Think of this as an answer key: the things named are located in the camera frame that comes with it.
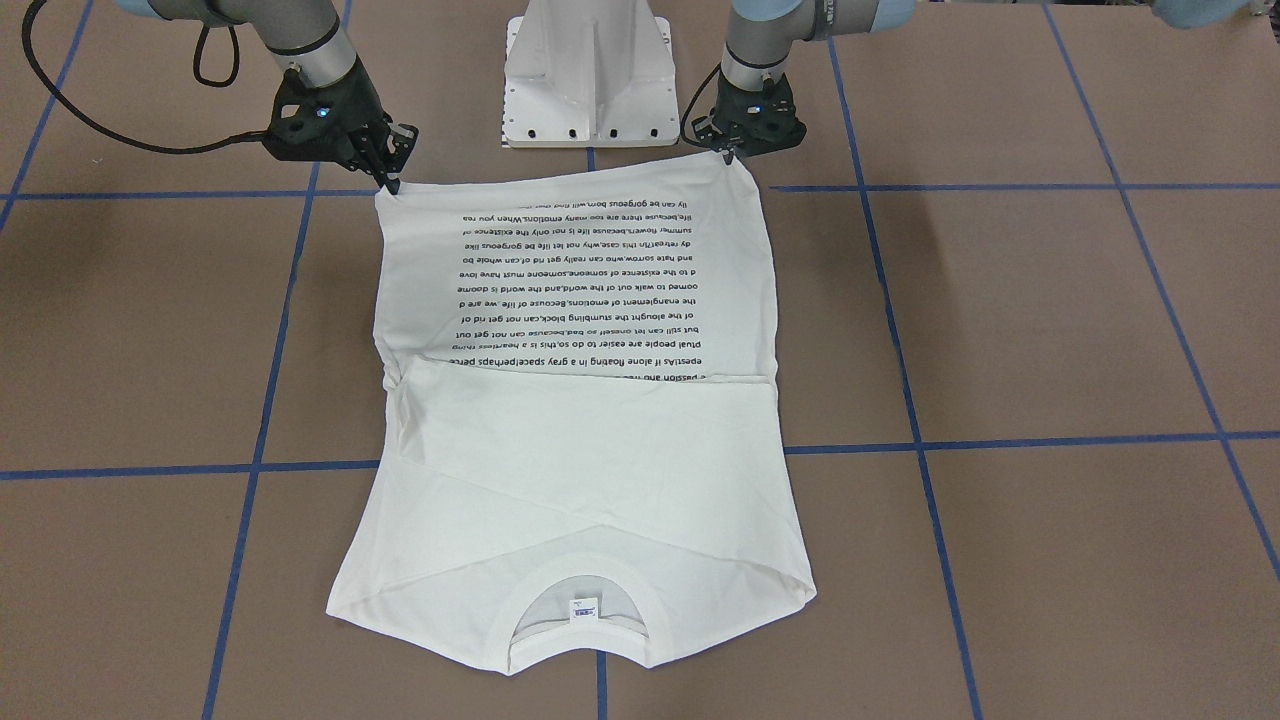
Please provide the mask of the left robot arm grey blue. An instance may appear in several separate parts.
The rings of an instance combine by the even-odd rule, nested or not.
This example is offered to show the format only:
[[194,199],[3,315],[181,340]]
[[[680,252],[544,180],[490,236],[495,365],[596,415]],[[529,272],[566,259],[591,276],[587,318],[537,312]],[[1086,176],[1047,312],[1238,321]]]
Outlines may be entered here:
[[719,64],[700,83],[716,85],[708,115],[681,118],[684,142],[722,154],[724,161],[800,145],[797,118],[785,74],[795,42],[874,33],[905,24],[914,1],[735,1]]

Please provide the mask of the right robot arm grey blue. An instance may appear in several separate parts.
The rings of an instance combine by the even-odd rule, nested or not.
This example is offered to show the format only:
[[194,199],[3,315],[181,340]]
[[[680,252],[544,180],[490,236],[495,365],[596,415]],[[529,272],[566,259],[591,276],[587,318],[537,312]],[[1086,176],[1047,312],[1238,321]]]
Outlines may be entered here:
[[264,147],[283,161],[332,161],[390,193],[419,132],[384,111],[330,1],[120,1],[123,10],[207,27],[250,24],[284,76]]

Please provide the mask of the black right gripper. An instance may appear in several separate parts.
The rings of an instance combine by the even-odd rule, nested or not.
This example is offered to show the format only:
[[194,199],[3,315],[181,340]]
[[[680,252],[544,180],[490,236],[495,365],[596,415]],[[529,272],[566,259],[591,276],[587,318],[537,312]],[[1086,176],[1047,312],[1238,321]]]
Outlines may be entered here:
[[283,161],[333,161],[374,177],[392,196],[419,129],[384,113],[361,60],[334,85],[310,88],[297,69],[284,72],[264,147]]

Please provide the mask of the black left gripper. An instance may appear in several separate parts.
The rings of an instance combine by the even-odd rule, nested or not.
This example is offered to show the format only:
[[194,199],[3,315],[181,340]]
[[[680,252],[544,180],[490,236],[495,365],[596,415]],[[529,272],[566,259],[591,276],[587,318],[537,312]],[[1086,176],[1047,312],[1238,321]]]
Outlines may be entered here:
[[737,156],[749,158],[794,149],[805,138],[806,126],[797,119],[794,95],[786,76],[764,78],[758,91],[741,90],[714,68],[700,83],[692,101],[717,81],[717,101],[707,117],[692,123],[692,146],[722,152],[731,167]]

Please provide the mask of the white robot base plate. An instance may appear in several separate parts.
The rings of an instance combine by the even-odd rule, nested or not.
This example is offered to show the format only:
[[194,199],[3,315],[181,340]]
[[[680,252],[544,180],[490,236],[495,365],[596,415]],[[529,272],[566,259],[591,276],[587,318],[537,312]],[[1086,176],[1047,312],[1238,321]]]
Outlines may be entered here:
[[667,146],[678,136],[669,22],[646,1],[531,1],[506,28],[512,149]]

